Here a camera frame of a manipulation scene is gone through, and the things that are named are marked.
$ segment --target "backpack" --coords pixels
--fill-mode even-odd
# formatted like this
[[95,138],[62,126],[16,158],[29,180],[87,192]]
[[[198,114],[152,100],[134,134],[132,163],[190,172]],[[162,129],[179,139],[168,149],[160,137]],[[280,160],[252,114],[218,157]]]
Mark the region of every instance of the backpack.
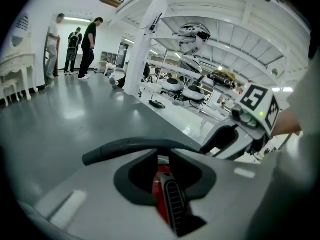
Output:
[[69,48],[76,48],[79,44],[79,35],[80,33],[74,32],[70,37]]

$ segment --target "shiny floor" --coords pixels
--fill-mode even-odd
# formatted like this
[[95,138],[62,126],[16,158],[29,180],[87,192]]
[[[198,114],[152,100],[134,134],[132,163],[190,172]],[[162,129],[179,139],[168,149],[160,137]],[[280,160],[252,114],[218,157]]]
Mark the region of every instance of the shiny floor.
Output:
[[0,146],[19,200],[35,202],[76,172],[82,155],[130,138],[169,139],[200,145],[102,74],[88,81],[60,73],[45,90],[0,107]]

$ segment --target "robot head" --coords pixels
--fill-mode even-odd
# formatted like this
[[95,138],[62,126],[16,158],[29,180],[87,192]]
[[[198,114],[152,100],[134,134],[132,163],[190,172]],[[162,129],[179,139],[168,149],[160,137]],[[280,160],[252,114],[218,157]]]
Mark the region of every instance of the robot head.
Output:
[[182,56],[180,59],[180,68],[195,72],[197,74],[202,73],[201,66],[195,58],[192,58],[192,56]]
[[180,27],[177,40],[182,52],[194,55],[210,36],[210,31],[201,23],[187,23]]

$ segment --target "white pillar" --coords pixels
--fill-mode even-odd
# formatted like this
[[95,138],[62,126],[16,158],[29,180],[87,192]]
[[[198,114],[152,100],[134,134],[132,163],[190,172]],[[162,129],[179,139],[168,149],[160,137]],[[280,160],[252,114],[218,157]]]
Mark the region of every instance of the white pillar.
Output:
[[124,92],[126,94],[133,96],[138,94],[138,84],[141,82],[146,65],[145,61],[147,60],[150,51],[150,39],[151,33],[153,32],[150,31],[150,27],[161,13],[165,14],[167,8],[168,0],[153,0],[142,19],[138,33],[135,36],[126,73],[124,85]]

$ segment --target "doorway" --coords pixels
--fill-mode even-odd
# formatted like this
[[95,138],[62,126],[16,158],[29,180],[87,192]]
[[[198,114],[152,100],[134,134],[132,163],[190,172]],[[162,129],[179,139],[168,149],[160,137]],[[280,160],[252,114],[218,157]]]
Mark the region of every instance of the doorway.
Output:
[[128,48],[129,48],[128,44],[125,44],[123,42],[120,44],[118,56],[116,58],[116,67],[117,68],[122,68],[122,69],[124,68]]

